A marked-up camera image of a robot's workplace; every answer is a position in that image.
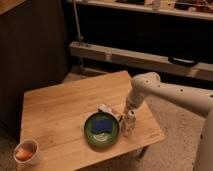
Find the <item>orange object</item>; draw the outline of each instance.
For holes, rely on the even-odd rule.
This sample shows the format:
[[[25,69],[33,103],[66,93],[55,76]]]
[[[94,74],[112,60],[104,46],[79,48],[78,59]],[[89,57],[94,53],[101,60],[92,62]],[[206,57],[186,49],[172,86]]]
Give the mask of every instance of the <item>orange object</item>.
[[[25,150],[24,148],[19,148],[15,154],[16,158],[21,161],[28,160],[29,158],[32,157],[32,155],[33,155],[32,152]]]

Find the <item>table top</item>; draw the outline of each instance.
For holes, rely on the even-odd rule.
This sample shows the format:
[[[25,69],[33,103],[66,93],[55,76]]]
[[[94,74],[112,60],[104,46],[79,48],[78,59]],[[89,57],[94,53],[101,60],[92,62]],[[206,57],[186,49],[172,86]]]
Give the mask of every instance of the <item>table top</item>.
[[[18,170],[70,171],[128,153],[163,140],[164,134],[148,105],[136,110],[136,126],[129,138],[104,151],[89,147],[83,126],[101,104],[123,111],[131,77],[121,71],[28,91],[24,95],[21,141],[33,138],[43,154],[41,163]]]

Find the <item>blue cloth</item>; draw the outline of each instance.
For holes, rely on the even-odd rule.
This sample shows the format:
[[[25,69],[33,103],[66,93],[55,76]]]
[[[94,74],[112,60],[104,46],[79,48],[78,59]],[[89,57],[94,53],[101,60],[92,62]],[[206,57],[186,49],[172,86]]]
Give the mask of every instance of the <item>blue cloth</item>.
[[[105,118],[102,120],[92,120],[92,133],[101,134],[103,132],[111,133],[112,132],[112,120]]]

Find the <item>speckled floor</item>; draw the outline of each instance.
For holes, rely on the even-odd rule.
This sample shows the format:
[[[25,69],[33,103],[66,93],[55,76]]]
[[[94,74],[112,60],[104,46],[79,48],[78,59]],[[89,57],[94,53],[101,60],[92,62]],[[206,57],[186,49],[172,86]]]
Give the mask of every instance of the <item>speckled floor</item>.
[[[65,82],[96,75],[91,73],[79,75],[72,70]],[[192,171],[205,119],[156,97],[150,96],[146,102],[165,132],[166,139],[151,145],[142,160],[137,158],[139,151],[134,151],[81,169],[82,171]],[[0,171],[15,170],[12,158],[15,145],[16,142],[0,128]]]

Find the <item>green plate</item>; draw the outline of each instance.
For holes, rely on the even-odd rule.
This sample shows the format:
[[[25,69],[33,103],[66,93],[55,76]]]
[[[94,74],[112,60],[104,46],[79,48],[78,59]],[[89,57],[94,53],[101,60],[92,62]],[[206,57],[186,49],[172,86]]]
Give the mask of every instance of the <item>green plate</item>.
[[[112,120],[112,132],[111,133],[101,133],[93,134],[92,133],[92,121],[93,119],[102,120],[102,119]],[[93,147],[109,147],[114,144],[119,135],[119,123],[114,116],[105,112],[98,112],[91,115],[84,124],[84,134],[87,142]]]

